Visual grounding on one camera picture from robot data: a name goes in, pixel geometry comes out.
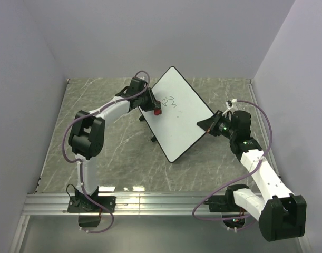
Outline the red black whiteboard eraser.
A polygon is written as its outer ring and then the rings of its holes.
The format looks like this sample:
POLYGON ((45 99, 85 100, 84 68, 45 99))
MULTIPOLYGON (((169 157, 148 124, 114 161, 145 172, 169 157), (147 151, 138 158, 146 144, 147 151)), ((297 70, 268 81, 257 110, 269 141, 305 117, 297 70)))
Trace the red black whiteboard eraser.
POLYGON ((162 114, 161 102, 156 101, 154 105, 154 115, 161 115, 161 114, 162 114))

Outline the white whiteboard black frame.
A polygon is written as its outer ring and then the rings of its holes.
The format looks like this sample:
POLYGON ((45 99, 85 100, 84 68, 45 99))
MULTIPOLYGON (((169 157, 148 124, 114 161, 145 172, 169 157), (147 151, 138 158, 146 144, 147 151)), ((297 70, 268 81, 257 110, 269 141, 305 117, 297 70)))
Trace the white whiteboard black frame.
POLYGON ((173 163, 205 135, 197 122, 213 116, 213 111, 174 66, 151 89, 161 102, 162 114, 141 113, 166 159, 173 163))

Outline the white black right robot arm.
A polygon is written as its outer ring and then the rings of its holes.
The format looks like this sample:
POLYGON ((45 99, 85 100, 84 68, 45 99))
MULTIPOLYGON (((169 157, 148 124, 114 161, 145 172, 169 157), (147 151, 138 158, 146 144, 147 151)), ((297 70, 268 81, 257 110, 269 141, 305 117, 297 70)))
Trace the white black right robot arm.
POLYGON ((245 184, 226 186, 223 196, 215 194, 205 200, 210 212, 237 212, 244 210, 258 222, 267 241, 302 237, 306 226, 306 200, 295 195, 277 176, 267 161, 260 144, 251 136, 251 114, 235 111, 231 118, 221 111, 197 126, 212 136, 224 136, 238 161, 247 169, 261 196, 245 184))

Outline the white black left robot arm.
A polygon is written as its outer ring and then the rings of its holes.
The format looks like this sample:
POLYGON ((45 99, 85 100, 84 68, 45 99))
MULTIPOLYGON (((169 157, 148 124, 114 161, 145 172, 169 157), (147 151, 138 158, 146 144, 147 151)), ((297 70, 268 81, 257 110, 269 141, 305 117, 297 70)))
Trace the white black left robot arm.
POLYGON ((96 181, 96 157, 104 146, 105 129, 121 116, 139 108, 143 112, 160 115, 161 102, 158 101, 149 87, 150 78, 146 80, 134 76, 130 84, 117 93, 105 105, 92 111, 78 111, 72 124, 67 128, 70 132, 68 145, 75 155, 69 163, 77 163, 77 191, 84 194, 80 206, 87 212, 97 209, 99 199, 93 194, 98 190, 96 181))

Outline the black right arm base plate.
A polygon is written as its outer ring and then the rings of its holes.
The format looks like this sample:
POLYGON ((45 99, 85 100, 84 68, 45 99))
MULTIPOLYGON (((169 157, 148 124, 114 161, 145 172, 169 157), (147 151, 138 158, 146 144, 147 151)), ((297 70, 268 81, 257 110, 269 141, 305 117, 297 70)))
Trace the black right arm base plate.
POLYGON ((246 218, 235 219, 235 217, 245 215, 244 208, 233 204, 226 194, 212 196, 204 204, 209 206, 210 212, 220 212, 222 218, 231 218, 222 221, 227 229, 242 230, 246 227, 246 218))

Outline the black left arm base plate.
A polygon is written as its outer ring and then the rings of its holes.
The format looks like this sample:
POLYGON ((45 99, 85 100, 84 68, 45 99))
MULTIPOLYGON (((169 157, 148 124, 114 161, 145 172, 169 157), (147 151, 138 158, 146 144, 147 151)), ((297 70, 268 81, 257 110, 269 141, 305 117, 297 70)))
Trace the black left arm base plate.
POLYGON ((115 196, 99 196, 98 189, 92 195, 85 196, 72 184, 66 186, 66 193, 69 197, 67 212, 79 214, 78 224, 84 231, 97 228, 104 213, 114 213, 115 196))

